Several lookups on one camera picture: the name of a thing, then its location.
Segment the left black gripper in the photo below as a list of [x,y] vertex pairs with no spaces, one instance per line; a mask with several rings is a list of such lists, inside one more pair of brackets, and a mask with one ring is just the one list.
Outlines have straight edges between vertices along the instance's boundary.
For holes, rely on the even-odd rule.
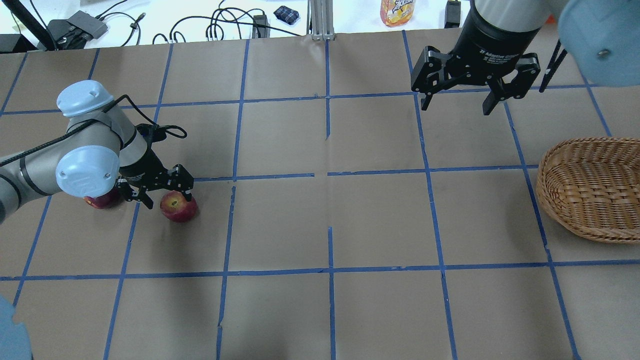
[[191,202],[194,177],[182,164],[165,168],[153,150],[146,150],[137,161],[119,167],[118,190],[126,202],[142,203],[151,210],[154,202],[147,193],[165,189],[179,192]]

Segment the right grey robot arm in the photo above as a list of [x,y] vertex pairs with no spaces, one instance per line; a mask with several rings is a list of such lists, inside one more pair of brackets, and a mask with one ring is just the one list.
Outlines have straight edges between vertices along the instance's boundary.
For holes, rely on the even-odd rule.
[[[411,89],[423,94],[425,111],[439,92],[458,85],[487,87],[482,112],[488,116],[500,102],[525,97],[538,76],[543,92],[567,55],[596,85],[636,86],[639,14],[637,0],[472,0],[451,51],[423,48]],[[558,40],[543,67],[527,49],[549,18],[555,19]]]

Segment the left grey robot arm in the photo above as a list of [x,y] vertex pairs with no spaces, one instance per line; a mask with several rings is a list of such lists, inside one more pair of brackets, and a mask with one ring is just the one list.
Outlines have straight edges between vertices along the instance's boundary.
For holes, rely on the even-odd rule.
[[98,198],[116,189],[125,201],[148,209],[154,206],[151,191],[176,191],[192,201],[192,174],[182,164],[165,167],[153,151],[154,143],[167,136],[183,139],[187,132],[148,116],[135,125],[121,101],[138,111],[129,95],[113,96],[96,80],[80,80],[58,95],[57,107],[68,119],[64,135],[1,158],[2,221],[23,205],[60,192]]

